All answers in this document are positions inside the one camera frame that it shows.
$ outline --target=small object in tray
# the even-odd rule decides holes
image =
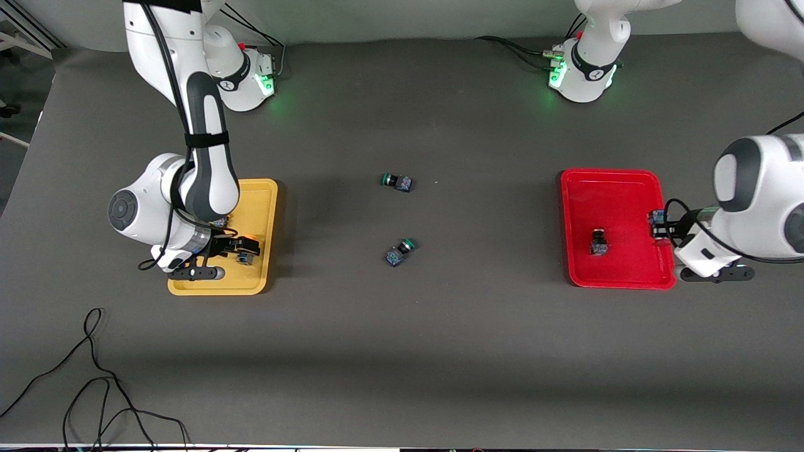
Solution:
[[[664,209],[654,210],[648,214],[648,223],[650,223],[650,234],[656,240],[670,239],[675,230],[673,224],[667,224]]]
[[[251,265],[254,263],[254,255],[251,253],[240,253],[237,255],[237,263],[242,265]]]
[[[605,229],[595,229],[592,231],[592,255],[603,256],[609,252],[609,242],[605,240]]]
[[[225,216],[223,218],[219,218],[212,222],[212,226],[216,228],[226,228],[229,225],[229,216]]]

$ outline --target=gray table surface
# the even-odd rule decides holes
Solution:
[[[270,290],[177,298],[106,220],[115,190],[182,151],[174,108],[126,54],[62,54],[0,220],[0,405],[101,306],[101,362],[195,442],[802,450],[802,267],[573,287],[556,183],[642,168],[665,196],[711,203],[722,149],[804,105],[799,68],[740,35],[636,37],[623,60],[609,92],[574,105],[493,43],[291,47],[278,96],[227,112],[237,174],[284,194]],[[380,187],[385,171],[416,190]],[[403,236],[421,249],[390,269]],[[2,441],[59,442],[93,375],[84,350],[0,421]],[[80,439],[101,394],[76,407]],[[131,419],[114,430],[143,442]]]

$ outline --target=white robotic arm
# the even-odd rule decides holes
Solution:
[[[580,39],[570,36],[553,51],[564,53],[564,62],[549,86],[573,102],[595,101],[611,85],[615,62],[631,36],[626,14],[657,10],[681,0],[575,0],[587,23]]]
[[[737,0],[740,30],[754,42],[804,63],[804,0]],[[718,205],[688,212],[676,225],[684,279],[728,280],[741,257],[769,263],[804,258],[804,134],[741,138],[714,171]]]
[[[114,195],[109,221],[121,234],[152,245],[154,264],[168,273],[204,249],[209,253],[211,240],[222,231],[206,225],[228,215],[240,197],[224,103],[235,110],[253,109],[273,94],[269,57],[242,51],[222,27],[204,26],[222,4],[123,3],[134,67],[177,105],[187,155],[161,154],[152,160],[134,183]]]

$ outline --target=black strap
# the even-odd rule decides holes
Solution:
[[[240,65],[240,68],[237,69],[235,73],[231,74],[228,77],[213,76],[212,79],[224,91],[235,91],[237,90],[237,87],[240,86],[240,82],[246,80],[246,77],[250,73],[251,73],[251,59],[248,58],[246,52],[243,52],[243,63]]]
[[[142,5],[160,6],[188,14],[192,11],[202,12],[201,0],[123,0],[123,3],[141,3]]]
[[[170,203],[173,207],[187,211],[187,208],[184,206],[184,202],[182,202],[182,196],[178,193],[178,185],[182,182],[183,176],[187,175],[195,168],[195,162],[187,162],[183,165],[182,168],[178,168],[176,170],[176,174],[173,175],[173,180],[170,181]]]
[[[787,3],[787,7],[790,8],[790,11],[792,11],[793,14],[796,14],[796,17],[798,18],[798,21],[800,23],[804,23],[804,16],[802,16],[802,12],[799,11],[798,8],[793,4],[793,1],[792,0],[785,0],[785,3]]]
[[[611,71],[616,62],[617,61],[615,60],[611,64],[606,64],[605,66],[595,66],[594,64],[587,63],[583,58],[580,57],[580,54],[578,54],[578,43],[572,45],[572,63],[575,64],[576,68],[580,69],[580,71],[584,73],[586,80],[598,81],[602,79],[603,76]]]
[[[184,134],[184,142],[188,147],[201,149],[205,147],[220,146],[229,143],[229,132],[224,131],[220,134]]]

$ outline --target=black wire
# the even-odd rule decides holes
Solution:
[[[668,213],[668,209],[670,208],[670,206],[672,204],[674,204],[674,203],[678,204],[679,206],[681,206],[681,208],[684,209],[684,211],[686,213],[691,213],[692,212],[692,210],[690,210],[690,208],[681,199],[676,199],[676,198],[668,199],[667,202],[664,204],[664,220],[665,220],[665,223],[670,222],[670,220],[669,220],[669,218],[667,216],[667,213]],[[743,252],[741,252],[741,251],[739,251],[737,249],[734,249],[733,247],[729,246],[728,244],[723,242],[720,238],[715,236],[715,234],[712,233],[712,231],[710,231],[709,228],[704,226],[704,224],[701,223],[701,221],[698,220],[697,217],[694,218],[693,220],[695,221],[695,224],[697,224],[698,227],[701,229],[701,231],[703,231],[706,235],[708,235],[709,238],[711,238],[713,241],[715,241],[715,243],[717,243],[718,245],[720,245],[724,249],[728,250],[730,253],[736,254],[737,256],[740,256],[740,257],[744,257],[745,259],[748,259],[749,261],[760,262],[762,264],[780,264],[780,265],[804,263],[804,257],[795,257],[795,258],[792,258],[792,259],[773,259],[773,258],[765,258],[765,257],[756,257],[756,256],[752,256],[750,254],[743,253]],[[671,239],[671,243],[673,244],[674,247],[678,246],[675,243],[675,241],[672,240],[672,239]]]
[[[173,65],[173,59],[170,58],[170,49],[167,48],[167,41],[165,41],[165,35],[162,33],[162,28],[159,26],[156,16],[154,12],[150,9],[149,5],[143,4],[142,10],[145,12],[146,17],[148,18],[148,23],[152,31],[154,32],[154,36],[156,37],[157,44],[159,46],[159,53],[162,55],[162,62],[165,64],[165,69],[167,70],[168,81],[170,82],[170,90],[173,93],[173,101],[176,105],[176,109],[178,110],[178,117],[182,122],[182,127],[184,128],[184,133],[190,133],[190,124],[187,120],[187,112],[184,111],[184,103],[182,101],[182,93],[178,87],[178,80],[176,77],[176,68]],[[184,158],[184,167],[182,168],[182,180],[184,177],[184,173],[187,170],[187,163],[189,162],[190,158],[190,148],[187,149],[187,155]],[[159,254],[154,259],[147,259],[145,261],[140,262],[137,265],[137,269],[140,271],[150,270],[159,263],[159,259],[165,256],[167,253],[167,245],[170,243],[170,233],[173,228],[173,214],[177,212],[176,207],[171,204],[170,211],[167,212],[167,228],[165,231],[165,243],[159,249]]]
[[[95,324],[94,327],[92,327],[92,329],[89,332],[89,335],[92,334],[93,332],[95,332],[95,328],[97,328],[97,323]],[[84,343],[89,340],[89,335],[86,335],[86,337],[84,337],[81,341],[79,341],[72,348],[72,350],[70,350],[70,352],[67,354],[67,356],[65,356],[64,359],[61,360],[54,368],[52,368],[51,370],[49,370],[47,372],[40,373],[39,375],[35,376],[33,378],[33,380],[31,380],[31,382],[28,383],[28,385],[25,387],[25,389],[23,389],[23,391],[19,394],[19,396],[17,396],[17,398],[14,399],[13,402],[11,402],[11,405],[8,405],[8,408],[6,408],[5,411],[0,413],[0,419],[3,419],[8,414],[8,412],[10,412],[19,403],[19,401],[22,400],[22,398],[25,397],[26,394],[28,394],[28,391],[31,389],[31,386],[33,386],[34,383],[36,383],[36,381],[38,379],[42,378],[43,376],[48,376],[48,375],[52,374],[53,372],[59,370],[64,365],[64,363],[66,363],[76,353],[76,350],[78,350],[78,347],[84,345]]]
[[[221,10],[220,12],[221,12],[221,13],[223,13],[223,14],[224,14],[226,17],[230,18],[231,20],[235,21],[236,23],[239,23],[241,26],[246,27],[246,28],[248,28],[249,30],[251,30],[251,31],[253,31],[253,32],[255,32],[255,33],[257,33],[257,34],[258,34],[258,35],[260,35],[260,36],[262,36],[262,37],[263,37],[263,38],[264,38],[266,41],[268,41],[268,43],[269,43],[269,44],[271,44],[272,46],[277,46],[277,45],[278,45],[279,47],[282,47],[282,55],[281,55],[281,56],[280,56],[280,58],[279,58],[279,60],[280,60],[280,62],[279,62],[280,66],[279,66],[279,70],[278,70],[278,71],[276,71],[276,75],[277,75],[277,77],[279,77],[280,75],[282,75],[282,71],[284,71],[284,70],[285,70],[285,53],[287,52],[287,46],[285,46],[285,45],[284,45],[282,42],[280,42],[280,41],[279,41],[279,39],[276,39],[276,38],[274,38],[273,36],[271,36],[271,35],[269,35],[269,34],[267,34],[267,33],[264,33],[264,32],[262,32],[262,31],[260,31],[259,29],[257,29],[257,27],[254,27],[254,25],[253,25],[251,22],[249,22],[249,21],[248,21],[248,20],[247,20],[245,17],[243,17],[243,15],[242,15],[242,14],[240,14],[239,12],[237,12],[237,10],[236,10],[236,9],[234,9],[234,8],[233,8],[231,5],[229,5],[229,4],[227,4],[227,3],[224,3],[224,5],[225,5],[225,6],[227,6],[227,7],[228,7],[230,10],[232,10],[232,12],[234,12],[235,14],[237,14],[237,15],[238,15],[238,17],[242,18],[244,22],[241,22],[241,21],[240,21],[238,18],[236,18],[236,17],[232,16],[231,14],[229,14],[228,12],[226,12],[225,10]]]
[[[95,319],[95,322],[90,327],[89,326],[90,319],[95,314],[97,315],[97,318]],[[163,415],[158,414],[158,413],[152,413],[150,411],[145,411],[143,409],[138,409],[138,408],[134,407],[134,405],[133,405],[133,403],[131,401],[131,398],[129,397],[129,394],[123,389],[123,387],[121,385],[121,380],[117,376],[117,374],[115,372],[107,369],[107,368],[104,368],[103,366],[101,366],[100,362],[98,362],[97,350],[95,348],[95,341],[94,341],[92,335],[95,333],[95,330],[98,328],[98,325],[101,323],[101,318],[102,317],[103,317],[103,311],[100,308],[91,309],[87,313],[87,316],[84,318],[84,338],[81,341],[79,341],[70,350],[70,352],[64,357],[64,359],[62,359],[53,369],[51,369],[51,370],[49,370],[49,371],[47,371],[45,373],[42,373],[42,374],[39,374],[39,375],[35,376],[33,378],[33,380],[31,380],[31,382],[28,383],[28,385],[25,387],[25,389],[23,389],[23,391],[19,394],[19,396],[17,396],[17,398],[13,402],[11,402],[11,405],[9,405],[8,408],[6,408],[6,410],[3,411],[2,414],[0,414],[0,419],[5,417],[22,400],[22,398],[25,397],[25,395],[31,389],[31,386],[33,386],[33,384],[39,378],[42,378],[42,377],[44,377],[44,376],[46,376],[46,375],[58,370],[59,368],[61,368],[61,366],[64,365],[64,363],[66,363],[75,354],[76,350],[78,350],[79,347],[84,345],[84,343],[89,342],[89,350],[90,350],[90,354],[92,355],[92,363],[95,365],[95,368],[97,370],[99,370],[101,372],[104,372],[107,375],[105,375],[105,376],[97,376],[97,377],[94,377],[94,378],[88,380],[86,383],[84,383],[84,386],[81,387],[81,389],[78,391],[78,393],[72,398],[72,401],[70,402],[70,405],[69,405],[67,411],[64,414],[64,419],[62,420],[61,433],[62,433],[62,439],[64,441],[64,449],[69,450],[68,449],[69,444],[68,444],[68,440],[67,440],[67,424],[69,422],[70,415],[72,414],[72,410],[75,408],[75,406],[78,403],[78,400],[80,399],[81,395],[92,384],[94,384],[97,381],[105,382],[106,383],[106,390],[104,392],[103,401],[102,401],[102,404],[101,404],[101,407],[100,407],[100,415],[101,416],[100,416],[100,420],[98,422],[98,436],[97,436],[97,439],[95,440],[95,442],[92,444],[92,447],[90,448],[90,451],[96,450],[96,448],[95,448],[96,444],[100,448],[98,450],[103,449],[103,439],[102,438],[103,438],[103,435],[106,433],[106,430],[109,429],[111,424],[121,414],[127,413],[127,412],[134,413],[134,416],[137,419],[137,424],[139,426],[140,432],[142,433],[142,436],[145,437],[145,439],[148,441],[149,444],[151,444],[151,446],[155,446],[154,440],[151,439],[150,435],[146,431],[145,426],[142,424],[142,419],[140,418],[140,414],[143,414],[143,415],[146,415],[146,416],[151,416],[151,417],[156,417],[156,418],[162,419],[164,421],[175,422],[179,426],[181,431],[182,431],[182,440],[184,441],[184,447],[186,449],[187,448],[187,443],[190,441],[190,434],[187,431],[187,426],[184,425],[183,422],[181,422],[179,419],[176,419],[174,417],[163,416]],[[123,398],[125,398],[125,401],[126,401],[126,404],[128,405],[128,408],[124,408],[124,409],[120,410],[119,412],[117,412],[114,416],[112,416],[112,418],[109,420],[109,422],[106,423],[106,425],[103,425],[104,416],[105,416],[105,410],[106,410],[106,404],[107,404],[107,401],[109,400],[109,390],[111,389],[112,382],[115,384],[115,387],[117,388],[118,392],[123,396]]]
[[[510,41],[508,39],[499,38],[498,36],[479,36],[479,37],[477,37],[475,39],[480,39],[480,40],[483,40],[483,41],[492,41],[492,42],[495,42],[495,43],[501,43],[506,49],[508,49],[509,51],[513,52],[514,55],[516,55],[517,58],[522,60],[528,66],[531,66],[532,68],[537,68],[537,69],[545,69],[546,68],[545,66],[540,66],[540,65],[530,61],[525,55],[523,55],[522,53],[519,53],[519,51],[521,51],[521,52],[526,53],[528,55],[541,55],[542,53],[540,51],[532,51],[531,49],[528,49],[526,47],[522,47],[519,44],[514,43],[514,42],[512,42],[512,41]]]
[[[569,28],[567,29],[567,34],[564,35],[565,39],[569,39],[569,37],[572,35],[572,28],[575,26],[575,23],[578,22],[578,19],[583,15],[584,15],[583,13],[578,13],[578,15],[575,16],[575,20],[572,21],[572,23],[569,25]]]
[[[485,35],[485,36],[478,36],[475,39],[480,39],[480,40],[483,40],[483,41],[493,41],[495,43],[501,43],[502,45],[504,45],[506,47],[512,47],[512,48],[514,48],[514,49],[516,49],[518,51],[521,51],[522,53],[527,53],[528,55],[536,55],[536,56],[541,56],[542,55],[542,52],[540,52],[540,51],[531,50],[531,49],[529,49],[527,47],[520,46],[519,44],[515,43],[514,41],[511,41],[510,39],[500,38],[499,36]]]
[[[70,418],[70,414],[72,414],[72,409],[75,408],[79,397],[81,397],[81,394],[83,394],[84,391],[86,391],[87,388],[89,388],[89,386],[92,385],[92,383],[95,383],[96,381],[103,381],[104,383],[106,383],[106,391],[105,391],[105,395],[104,395],[104,399],[103,399],[103,404],[100,407],[100,415],[101,416],[100,416],[100,424],[98,425],[98,434],[99,434],[98,437],[100,437],[101,427],[103,426],[103,415],[104,415],[104,411],[106,410],[106,400],[107,400],[107,398],[109,396],[109,390],[112,388],[112,384],[109,383],[109,380],[110,380],[110,378],[107,377],[107,376],[97,376],[95,378],[92,378],[89,381],[87,381],[86,383],[84,383],[84,386],[81,387],[81,389],[78,391],[76,396],[72,398],[72,401],[70,402],[70,406],[67,408],[67,411],[64,412],[64,419],[61,421],[61,438],[62,438],[62,441],[64,442],[64,449],[65,450],[69,450],[69,447],[70,447],[69,444],[68,444],[68,441],[67,441],[67,421]]]
[[[584,20],[580,21],[580,23],[579,23],[578,25],[576,25],[576,26],[575,26],[575,28],[573,28],[573,29],[572,29],[572,31],[570,31],[570,32],[569,32],[569,35],[567,35],[567,39],[569,39],[570,37],[572,37],[572,35],[575,35],[575,33],[576,33],[576,32],[577,32],[577,31],[578,31],[578,30],[581,28],[581,26],[583,26],[585,23],[586,23],[586,17],[584,17]]]
[[[224,14],[225,14],[227,17],[229,17],[230,19],[234,20],[235,22],[238,22],[240,25],[242,25],[242,26],[244,26],[244,27],[247,27],[247,28],[250,28],[252,31],[255,31],[256,33],[258,33],[258,34],[262,35],[262,36],[263,36],[264,38],[266,38],[266,39],[267,39],[267,40],[268,40],[270,43],[272,43],[272,45],[273,45],[273,44],[275,44],[275,45],[280,46],[280,47],[284,47],[284,46],[285,46],[283,43],[279,42],[279,39],[276,39],[276,38],[274,38],[273,36],[271,36],[271,35],[269,35],[269,34],[267,34],[267,33],[264,33],[264,32],[262,32],[262,31],[258,30],[258,29],[257,29],[257,27],[255,27],[255,26],[254,26],[254,24],[252,24],[251,22],[249,22],[249,21],[248,21],[248,19],[246,19],[245,17],[243,17],[243,15],[242,15],[241,13],[237,12],[237,10],[236,10],[235,8],[233,8],[233,7],[232,7],[232,5],[229,5],[228,3],[224,3],[224,5],[225,5],[227,8],[229,8],[230,10],[232,10],[232,12],[233,12],[233,13],[237,14],[237,17],[241,18],[241,19],[243,20],[243,22],[245,22],[245,23],[243,23],[243,22],[241,22],[241,21],[239,21],[239,20],[237,20],[237,19],[233,18],[231,15],[227,14],[227,13],[226,13],[226,11],[221,11],[221,12],[223,12],[223,13],[224,13]]]
[[[227,236],[232,236],[232,237],[237,236],[237,235],[239,234],[239,233],[237,232],[237,230],[236,230],[236,229],[232,229],[232,228],[226,228],[226,227],[218,227],[218,226],[213,226],[212,224],[203,224],[203,223],[199,223],[199,222],[197,222],[197,221],[193,221],[193,220],[190,220],[189,218],[185,217],[185,216],[184,216],[184,214],[182,213],[182,211],[177,210],[177,211],[176,211],[176,213],[178,214],[178,216],[182,217],[182,220],[185,220],[187,223],[194,224],[194,225],[196,225],[196,226],[200,226],[201,228],[207,228],[207,229],[211,229],[213,232],[214,232],[215,230],[218,230],[218,231],[229,231],[229,233],[228,233],[228,234],[225,234],[225,235],[227,235]]]
[[[776,132],[777,132],[779,129],[782,129],[782,128],[784,128],[784,127],[786,127],[786,126],[790,125],[790,124],[793,124],[794,122],[798,121],[799,119],[801,119],[801,118],[803,118],[803,117],[804,117],[804,112],[801,112],[801,113],[797,114],[796,116],[794,116],[794,117],[792,117],[792,118],[788,119],[787,121],[782,122],[780,125],[777,125],[776,127],[773,127],[771,130],[768,130],[768,132],[767,132],[765,135],[771,135],[771,134],[774,134],[774,133],[776,133]]]

